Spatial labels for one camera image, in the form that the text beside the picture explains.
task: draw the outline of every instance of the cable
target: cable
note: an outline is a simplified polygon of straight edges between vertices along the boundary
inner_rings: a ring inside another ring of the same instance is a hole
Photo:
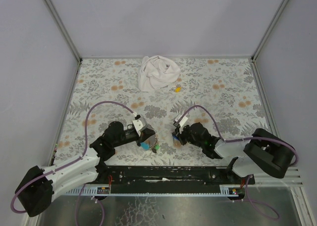
[[[213,123],[214,123],[214,126],[216,127],[216,130],[218,132],[218,135],[219,137],[225,142],[225,143],[233,143],[233,142],[241,142],[241,141],[245,141],[245,140],[264,140],[264,141],[269,141],[269,142],[273,142],[273,143],[278,143],[278,144],[281,144],[285,147],[287,147],[289,150],[292,151],[292,153],[295,155],[295,161],[290,164],[290,166],[293,166],[295,165],[297,162],[298,162],[298,154],[297,152],[295,151],[295,149],[289,145],[288,143],[285,143],[283,141],[280,141],[280,140],[276,140],[276,139],[273,139],[273,138],[264,138],[264,137],[246,137],[246,138],[237,138],[237,139],[230,139],[230,140],[226,140],[223,138],[223,136],[221,135],[220,131],[219,131],[219,127],[218,127],[218,124],[217,122],[215,121],[215,119],[213,118],[213,116],[211,115],[211,113],[205,108],[205,107],[202,107],[200,105],[194,105],[194,106],[191,106],[190,108],[188,108],[187,111],[185,111],[185,113],[181,116],[181,118],[179,118],[178,122],[179,123],[182,118],[190,111],[192,110],[193,108],[202,108],[209,116],[210,118],[212,119]]]
[[[80,192],[79,192],[79,195],[78,195],[78,198],[77,198],[77,201],[76,201],[76,207],[75,207],[75,223],[76,223],[76,226],[79,226],[78,224],[78,206],[79,206],[79,199],[80,199],[80,196],[81,194],[83,193],[84,191],[84,188],[85,188],[86,184],[83,185],[83,187],[81,188]],[[101,206],[101,210],[102,210],[102,213],[103,213],[103,217],[101,219],[101,222],[99,224],[99,226],[102,226],[103,223],[104,223],[104,220],[105,220],[105,209],[102,205],[102,203],[96,199],[96,201],[99,203],[99,205]]]
[[[217,130],[217,132],[218,132],[219,137],[220,137],[221,139],[223,139],[223,137],[222,137],[222,135],[221,135],[221,133],[220,133],[220,130],[219,130],[219,128],[218,128],[218,125],[217,125],[217,123],[216,123],[216,120],[213,118],[213,116],[211,115],[211,113],[209,113],[209,111],[208,111],[205,107],[202,107],[202,106],[200,106],[200,105],[194,105],[194,106],[189,107],[188,110],[185,111],[185,113],[181,116],[181,118],[179,118],[177,124],[180,123],[180,121],[183,119],[183,117],[184,117],[189,111],[191,111],[193,108],[196,108],[196,107],[203,109],[203,110],[210,116],[210,118],[212,119],[212,121],[213,121],[213,123],[214,123],[214,126],[216,127],[216,130]]]
[[[88,122],[89,115],[90,115],[91,111],[92,111],[95,107],[97,107],[98,105],[107,104],[107,103],[122,106],[122,107],[124,107],[125,109],[127,109],[128,111],[130,111],[131,113],[134,113],[129,107],[127,107],[127,106],[125,106],[125,105],[123,105],[123,104],[121,104],[121,103],[115,102],[115,101],[101,101],[101,102],[95,104],[94,106],[92,106],[92,107],[90,108],[90,110],[88,111],[87,115],[86,115],[86,120],[85,120],[85,149],[84,149],[84,152],[83,152],[82,156],[79,156],[77,159],[73,160],[73,161],[70,162],[70,163],[67,163],[67,164],[65,164],[65,165],[63,165],[63,166],[61,166],[61,167],[56,168],[56,169],[55,169],[55,172],[56,172],[56,171],[59,171],[59,170],[62,170],[62,169],[64,169],[64,168],[66,168],[66,167],[68,167],[68,166],[70,166],[70,165],[72,165],[72,164],[78,162],[79,160],[82,159],[83,156],[85,156],[85,154],[86,154],[86,152],[87,152],[87,149],[88,149],[87,122]],[[47,173],[45,173],[45,174],[43,174],[43,175],[41,175],[41,176],[38,176],[38,177],[34,178],[33,180],[29,181],[28,183],[26,183],[25,185],[23,185],[23,186],[15,193],[14,197],[13,197],[12,200],[11,200],[11,204],[10,204],[11,210],[12,210],[13,212],[17,213],[17,214],[26,213],[26,210],[20,211],[20,210],[15,209],[15,207],[14,207],[14,202],[15,202],[16,198],[17,198],[18,195],[19,195],[25,188],[27,188],[29,185],[31,185],[31,184],[34,183],[35,181],[37,181],[37,180],[39,180],[39,179],[41,179],[41,178],[43,178],[43,177],[45,177],[45,176],[47,176],[47,175],[50,175],[50,174],[52,174],[52,173],[54,173],[54,171],[51,170],[50,172],[47,172]]]
[[[247,196],[248,199],[243,200],[243,201],[248,201],[248,202],[250,202],[250,204],[252,205],[252,207],[253,207],[260,215],[264,216],[265,218],[267,218],[267,219],[269,219],[269,220],[273,220],[273,221],[278,221],[278,220],[280,220],[281,217],[280,217],[278,211],[277,211],[275,208],[273,208],[271,205],[269,205],[269,204],[267,204],[267,203],[265,203],[265,202],[262,202],[262,201],[250,199],[250,197],[249,197],[249,191],[248,191],[248,184],[249,184],[249,180],[250,180],[251,177],[252,177],[252,175],[249,175],[249,177],[248,177],[248,179],[247,179],[247,182],[246,182],[246,185],[245,185],[245,186],[246,186],[246,187],[245,187],[245,189],[246,189],[246,196]],[[254,203],[269,207],[274,213],[276,213],[277,217],[274,218],[274,217],[271,217],[271,216],[268,216],[268,215],[262,213],[262,211],[261,211],[257,206],[255,206]]]

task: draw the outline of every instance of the small yellow toy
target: small yellow toy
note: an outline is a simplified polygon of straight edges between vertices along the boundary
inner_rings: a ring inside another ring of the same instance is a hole
[[[172,86],[172,87],[176,87],[175,92],[180,92],[180,90],[182,89],[180,84],[177,84],[176,86]]]

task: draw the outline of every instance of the blue object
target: blue object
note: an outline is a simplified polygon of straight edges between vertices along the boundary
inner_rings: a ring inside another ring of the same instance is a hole
[[[141,147],[142,147],[144,150],[149,150],[149,149],[150,149],[150,146],[149,146],[147,143],[145,143],[145,142],[141,143]]]

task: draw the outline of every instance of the metal floor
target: metal floor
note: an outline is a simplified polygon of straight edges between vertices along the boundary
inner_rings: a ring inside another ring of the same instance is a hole
[[[274,222],[257,213],[248,202],[232,203],[220,197],[108,197],[102,201],[104,226],[297,226],[301,225],[291,192],[287,188],[250,188],[254,199],[277,209]],[[77,196],[61,196],[42,214],[37,226],[74,226]],[[261,207],[264,213],[273,213]],[[82,197],[78,212],[80,226],[98,226],[99,204]]]

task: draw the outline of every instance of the gray panel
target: gray panel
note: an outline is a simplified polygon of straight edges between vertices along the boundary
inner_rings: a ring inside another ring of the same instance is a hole
[[[278,222],[259,215],[248,202],[230,202],[216,197],[108,197],[102,201],[106,218],[103,225],[125,226],[296,226],[300,225],[292,195],[286,188],[251,188],[250,194],[265,201],[281,214]],[[37,226],[75,225],[77,196],[62,196],[42,214]],[[271,212],[263,208],[270,216]],[[78,222],[81,226],[98,226],[101,209],[90,197],[83,197]]]
[[[52,0],[83,57],[250,56],[282,0]]]
[[[0,62],[0,225],[18,226],[10,201],[48,163],[77,61],[43,0],[0,0]]]

